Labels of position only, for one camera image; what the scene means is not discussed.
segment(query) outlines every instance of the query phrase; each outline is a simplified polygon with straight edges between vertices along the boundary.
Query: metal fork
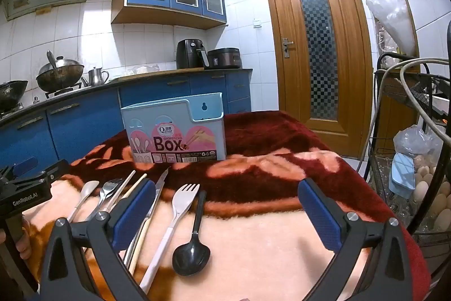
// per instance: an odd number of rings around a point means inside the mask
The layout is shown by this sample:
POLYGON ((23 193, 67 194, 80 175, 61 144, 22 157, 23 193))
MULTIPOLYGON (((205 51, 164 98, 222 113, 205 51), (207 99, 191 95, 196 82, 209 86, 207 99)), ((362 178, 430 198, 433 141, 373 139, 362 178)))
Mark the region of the metal fork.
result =
POLYGON ((118 190, 119 186, 123 183, 123 179, 113 179, 107 181, 103 184, 102 189, 100 189, 100 199, 97 207, 91 212, 91 214, 86 218, 85 221, 91 220, 99 209, 102 207, 105 200, 107 200, 111 195, 113 195, 116 190, 118 190))
POLYGON ((152 262, 150 262, 149 268, 147 268, 143 280, 139 285, 139 287, 143 289, 146 295, 149 292, 150 286, 153 282, 153 279, 155 278, 156 271, 158 270, 161 260, 163 259, 163 254, 165 253, 169 243, 171 242, 172 235, 174 234, 174 229, 177 226, 179 220, 191 206, 191 203, 193 202, 197 192, 199 191, 199 186, 199 184, 185 184, 174 194, 174 197, 172 199, 172 211, 174 213, 174 217, 172 218, 172 222, 166 230, 162 241, 156 249, 152 262))

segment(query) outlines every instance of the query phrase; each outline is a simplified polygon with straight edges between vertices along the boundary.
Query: white plastic fork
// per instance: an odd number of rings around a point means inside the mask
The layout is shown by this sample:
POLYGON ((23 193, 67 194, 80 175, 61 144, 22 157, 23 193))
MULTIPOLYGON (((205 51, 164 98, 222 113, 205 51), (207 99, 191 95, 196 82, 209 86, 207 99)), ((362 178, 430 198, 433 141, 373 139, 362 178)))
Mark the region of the white plastic fork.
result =
POLYGON ((179 220, 191 206, 191 203, 193 202, 197 192, 199 191, 199 186, 199 184, 185 184, 174 194, 174 197, 172 199, 172 211, 174 213, 174 217, 172 218, 171 224, 169 225, 168 229, 165 232, 165 235, 163 236, 163 239, 156 249, 155 255, 153 256, 152 262, 150 262, 149 268, 147 268, 146 270, 143 280, 139 284, 139 287, 143 289, 146 295, 149 292, 150 286, 152 285, 153 279, 155 278, 156 271, 158 270, 161 260, 163 259, 163 254, 166 252, 166 249, 171 242, 174 229, 177 226, 179 220))

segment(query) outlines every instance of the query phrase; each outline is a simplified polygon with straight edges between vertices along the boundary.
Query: screw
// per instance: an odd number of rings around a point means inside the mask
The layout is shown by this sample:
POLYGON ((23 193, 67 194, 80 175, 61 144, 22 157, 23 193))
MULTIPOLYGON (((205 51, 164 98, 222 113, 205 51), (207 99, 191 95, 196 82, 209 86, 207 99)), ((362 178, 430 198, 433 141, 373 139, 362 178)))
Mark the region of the screw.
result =
POLYGON ((359 219, 359 215, 355 212, 346 213, 346 217, 348 217, 348 220, 350 221, 357 221, 359 219))
POLYGON ((399 225, 399 221, 396 218, 394 218, 394 217, 390 218, 388 220, 388 223, 391 224, 392 226, 398 226, 399 225))
POLYGON ((57 225, 58 227, 64 226, 65 223, 66 223, 66 219, 65 219, 65 218, 58 218, 58 219, 56 220, 56 225, 57 225))
POLYGON ((96 214, 96 220, 103 221, 108 215, 108 212, 99 212, 96 214))

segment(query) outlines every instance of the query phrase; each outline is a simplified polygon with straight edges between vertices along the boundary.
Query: black appliance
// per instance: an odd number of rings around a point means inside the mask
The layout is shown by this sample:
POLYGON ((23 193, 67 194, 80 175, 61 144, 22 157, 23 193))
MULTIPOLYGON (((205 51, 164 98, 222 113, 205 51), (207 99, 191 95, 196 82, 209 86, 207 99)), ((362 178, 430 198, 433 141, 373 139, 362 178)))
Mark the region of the black appliance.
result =
POLYGON ((208 69, 241 68, 240 49, 221 48, 207 53, 208 69))
POLYGON ((207 52, 202 40, 185 39, 179 41, 175 60, 177 69, 208 66, 207 52))

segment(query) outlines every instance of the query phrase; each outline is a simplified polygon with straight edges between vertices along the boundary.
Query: drawer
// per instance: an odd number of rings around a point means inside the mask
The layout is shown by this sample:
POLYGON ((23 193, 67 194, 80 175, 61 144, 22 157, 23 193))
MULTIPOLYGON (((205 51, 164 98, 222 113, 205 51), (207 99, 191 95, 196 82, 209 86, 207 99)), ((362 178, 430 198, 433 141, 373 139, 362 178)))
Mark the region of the drawer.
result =
POLYGON ((229 114, 249 113, 251 111, 250 97, 229 102, 229 114))
POLYGON ((248 72, 226 73, 225 77, 228 101, 240 100, 251 96, 248 72))
POLYGON ((0 169, 35 156, 37 167, 24 174, 32 176, 58 161, 44 110, 0 128, 0 142, 0 169))
POLYGON ((188 76, 175 76, 134 83, 121 87, 119 91, 122 107, 191 94, 188 76))
POLYGON ((205 93, 222 92, 222 107, 224 114, 228 113, 227 89, 224 72, 202 72, 189 77, 189 85, 192 95, 202 95, 205 93))
POLYGON ((47 109, 47 118, 56 153, 69 163, 123 130, 116 89, 55 104, 47 109))

